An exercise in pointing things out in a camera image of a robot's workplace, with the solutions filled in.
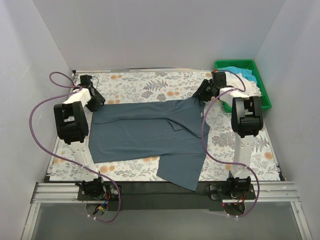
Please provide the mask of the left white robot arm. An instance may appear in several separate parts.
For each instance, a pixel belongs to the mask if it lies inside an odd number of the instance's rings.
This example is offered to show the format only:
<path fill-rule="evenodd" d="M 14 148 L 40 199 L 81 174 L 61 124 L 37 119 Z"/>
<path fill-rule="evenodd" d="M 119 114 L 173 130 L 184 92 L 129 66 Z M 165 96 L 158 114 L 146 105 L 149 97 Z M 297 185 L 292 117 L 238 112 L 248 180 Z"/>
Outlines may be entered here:
<path fill-rule="evenodd" d="M 74 161 L 80 167 L 80 183 L 76 185 L 83 194 L 95 200 L 106 196 L 106 187 L 89 150 L 89 125 L 84 108 L 94 112 L 105 103 L 104 97 L 94 87 L 91 75 L 81 75 L 81 90 L 74 90 L 70 98 L 53 107 L 58 137 L 71 149 Z"/>

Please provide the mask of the dark blue-grey t-shirt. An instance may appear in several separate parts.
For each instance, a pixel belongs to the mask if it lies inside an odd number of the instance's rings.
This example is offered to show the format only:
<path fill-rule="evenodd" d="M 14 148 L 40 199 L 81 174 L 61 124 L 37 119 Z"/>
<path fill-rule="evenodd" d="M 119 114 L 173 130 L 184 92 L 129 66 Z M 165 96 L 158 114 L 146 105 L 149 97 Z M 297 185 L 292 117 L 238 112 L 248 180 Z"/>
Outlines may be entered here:
<path fill-rule="evenodd" d="M 210 131 L 203 123 L 204 109 L 196 97 L 101 105 L 90 126 L 93 162 L 159 157 L 158 177 L 195 191 Z"/>

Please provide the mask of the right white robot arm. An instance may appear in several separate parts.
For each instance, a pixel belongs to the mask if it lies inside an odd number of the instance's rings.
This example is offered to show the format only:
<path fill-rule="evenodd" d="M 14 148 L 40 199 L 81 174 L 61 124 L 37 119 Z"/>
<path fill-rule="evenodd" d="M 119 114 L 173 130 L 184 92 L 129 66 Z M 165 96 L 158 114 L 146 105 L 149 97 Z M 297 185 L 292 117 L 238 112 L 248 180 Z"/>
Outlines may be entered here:
<path fill-rule="evenodd" d="M 256 173 L 251 169 L 252 145 L 264 126 L 262 101 L 260 96 L 247 95 L 246 85 L 241 87 L 227 84 L 227 70 L 214 70 L 211 79 L 204 79 L 193 96 L 204 102 L 215 103 L 221 97 L 231 99 L 231 128 L 235 135 L 234 159 L 226 181 L 211 185 L 209 193 L 216 199 L 231 198 L 244 200 L 246 194 L 253 193 L 251 177 Z"/>

